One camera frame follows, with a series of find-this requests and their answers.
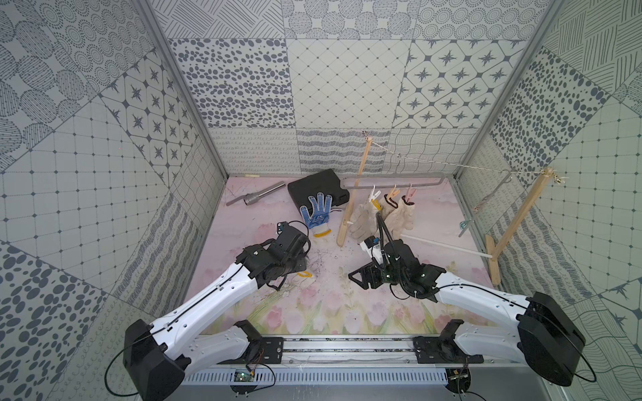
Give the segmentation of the grey clip hanger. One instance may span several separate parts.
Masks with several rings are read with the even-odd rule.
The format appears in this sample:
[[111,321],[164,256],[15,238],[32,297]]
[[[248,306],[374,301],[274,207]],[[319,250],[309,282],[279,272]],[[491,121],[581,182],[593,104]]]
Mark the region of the grey clip hanger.
[[462,208],[462,213],[464,215],[464,220],[472,220],[472,223],[469,227],[469,229],[466,232],[478,232],[478,227],[477,224],[479,222],[479,214],[482,212],[481,210],[485,207],[488,202],[490,202],[493,197],[495,197],[495,194],[499,191],[499,189],[505,185],[510,183],[515,175],[510,175],[505,170],[502,170],[500,173],[502,178],[496,185],[496,187],[490,191],[487,195],[485,195],[474,208],[469,208],[469,207],[464,207],[464,198],[463,198],[463,192],[461,191],[462,186],[460,184],[456,185],[456,180],[450,176],[450,175],[445,175],[444,173],[441,172],[436,172],[435,174],[430,174],[428,177],[420,177],[420,176],[409,176],[409,177],[383,177],[382,180],[391,180],[391,184],[389,185],[384,185],[381,183],[381,180],[379,178],[371,178],[368,177],[368,180],[375,180],[371,182],[366,182],[366,183],[357,183],[357,180],[354,181],[353,185],[349,185],[349,182],[347,180],[343,180],[341,182],[341,185],[343,188],[347,190],[356,190],[356,189],[364,189],[366,187],[369,187],[370,185],[375,185],[376,188],[379,188],[381,191],[388,191],[390,190],[394,185],[397,185],[397,188],[400,190],[402,188],[408,189],[410,185],[412,185],[414,188],[424,188],[424,187],[430,187],[430,186],[438,186],[441,185],[445,180],[448,180],[450,182],[451,188],[453,191],[455,191],[455,188],[457,187],[459,192],[461,192],[461,195],[458,197],[458,202],[460,203],[460,206]]

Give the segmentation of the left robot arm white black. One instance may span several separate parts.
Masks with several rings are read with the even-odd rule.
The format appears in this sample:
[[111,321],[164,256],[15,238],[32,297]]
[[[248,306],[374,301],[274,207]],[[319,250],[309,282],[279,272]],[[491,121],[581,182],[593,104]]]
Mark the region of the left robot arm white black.
[[248,369],[265,357],[262,335],[247,320],[216,335],[202,332],[227,309],[275,280],[306,269],[309,237],[295,222],[279,222],[277,237],[244,247],[225,272],[175,310],[151,323],[141,319],[125,331],[124,368],[143,400],[164,400],[189,374],[220,363]]

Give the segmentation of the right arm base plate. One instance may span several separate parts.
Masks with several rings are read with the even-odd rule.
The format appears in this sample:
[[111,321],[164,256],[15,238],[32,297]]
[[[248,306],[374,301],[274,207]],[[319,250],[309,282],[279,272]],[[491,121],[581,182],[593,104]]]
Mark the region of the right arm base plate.
[[482,355],[465,354],[453,340],[418,336],[412,339],[418,364],[483,364]]

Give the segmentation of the beige knit gloves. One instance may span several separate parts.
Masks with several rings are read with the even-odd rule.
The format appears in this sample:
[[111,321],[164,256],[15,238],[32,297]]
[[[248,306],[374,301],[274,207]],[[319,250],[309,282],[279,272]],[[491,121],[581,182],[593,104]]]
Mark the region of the beige knit gloves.
[[394,240],[399,240],[404,232],[414,228],[415,203],[401,197],[398,207],[385,219],[385,224]]

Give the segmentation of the teal clothes peg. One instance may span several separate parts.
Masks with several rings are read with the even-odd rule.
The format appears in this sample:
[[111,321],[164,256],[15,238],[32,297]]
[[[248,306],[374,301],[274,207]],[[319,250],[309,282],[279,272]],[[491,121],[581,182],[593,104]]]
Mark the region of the teal clothes peg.
[[458,237],[462,237],[464,233],[469,229],[470,225],[472,223],[472,220],[465,220],[460,223],[460,233],[458,234]]

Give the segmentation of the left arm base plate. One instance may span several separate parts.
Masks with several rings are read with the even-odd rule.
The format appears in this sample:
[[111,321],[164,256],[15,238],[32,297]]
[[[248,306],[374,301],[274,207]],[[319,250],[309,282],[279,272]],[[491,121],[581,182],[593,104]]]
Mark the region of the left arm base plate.
[[252,340],[246,351],[238,359],[229,359],[221,364],[281,364],[284,353],[284,338],[263,337],[260,340]]

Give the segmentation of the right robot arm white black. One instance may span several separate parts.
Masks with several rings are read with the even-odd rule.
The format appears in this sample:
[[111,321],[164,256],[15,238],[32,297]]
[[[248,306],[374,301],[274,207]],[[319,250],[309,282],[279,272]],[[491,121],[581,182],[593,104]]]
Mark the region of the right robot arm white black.
[[583,354],[585,336],[550,295],[511,294],[421,263],[403,240],[392,237],[380,215],[376,216],[376,234],[362,247],[371,261],[349,274],[349,280],[362,289],[388,285],[391,290],[401,289],[406,300],[452,305],[493,322],[483,327],[451,319],[439,337],[448,352],[524,364],[561,387],[583,378],[578,368],[590,364]]

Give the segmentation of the orange clothes peg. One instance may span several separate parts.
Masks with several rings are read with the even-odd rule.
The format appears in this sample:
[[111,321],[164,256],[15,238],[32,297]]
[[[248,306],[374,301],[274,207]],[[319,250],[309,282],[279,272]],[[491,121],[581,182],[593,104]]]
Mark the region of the orange clothes peg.
[[387,194],[388,200],[394,200],[401,191],[397,188],[397,185],[394,185]]

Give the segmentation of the pink clothes peg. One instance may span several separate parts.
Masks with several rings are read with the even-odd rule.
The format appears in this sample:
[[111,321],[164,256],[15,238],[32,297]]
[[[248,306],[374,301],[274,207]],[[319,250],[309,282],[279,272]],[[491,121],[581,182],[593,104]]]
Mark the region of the pink clothes peg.
[[409,186],[409,188],[406,191],[405,196],[403,197],[404,202],[407,205],[411,205],[413,203],[413,196],[416,194],[416,188],[414,188],[412,185]]

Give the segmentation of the white clothes peg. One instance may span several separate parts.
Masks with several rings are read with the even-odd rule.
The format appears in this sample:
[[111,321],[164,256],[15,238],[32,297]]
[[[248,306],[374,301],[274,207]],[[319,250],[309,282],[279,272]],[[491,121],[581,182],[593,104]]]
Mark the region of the white clothes peg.
[[373,185],[372,191],[369,194],[369,201],[377,200],[381,196],[381,191],[376,189],[376,186]]

